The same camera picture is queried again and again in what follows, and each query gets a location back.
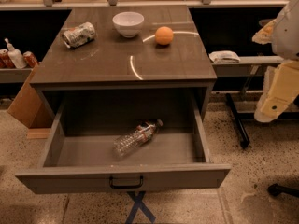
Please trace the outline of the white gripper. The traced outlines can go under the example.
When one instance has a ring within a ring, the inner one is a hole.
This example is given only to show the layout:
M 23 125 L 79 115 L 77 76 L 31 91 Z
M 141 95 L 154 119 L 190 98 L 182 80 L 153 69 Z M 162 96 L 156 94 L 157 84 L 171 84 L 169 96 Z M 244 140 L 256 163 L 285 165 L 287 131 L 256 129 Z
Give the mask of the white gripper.
M 258 44 L 272 42 L 276 20 L 271 20 L 253 37 Z M 278 118 L 299 95 L 299 62 L 287 61 L 277 68 L 269 66 L 263 80 L 263 94 L 254 112 L 254 118 L 261 123 L 268 123 Z

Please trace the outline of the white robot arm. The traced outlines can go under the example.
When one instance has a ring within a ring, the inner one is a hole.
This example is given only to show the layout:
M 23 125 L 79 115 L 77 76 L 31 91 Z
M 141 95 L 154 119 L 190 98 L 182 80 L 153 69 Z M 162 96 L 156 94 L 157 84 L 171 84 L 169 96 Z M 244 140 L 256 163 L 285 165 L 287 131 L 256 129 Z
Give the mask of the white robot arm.
M 290 0 L 263 32 L 269 34 L 273 52 L 284 59 L 264 74 L 254 118 L 266 123 L 277 119 L 299 95 L 299 0 Z

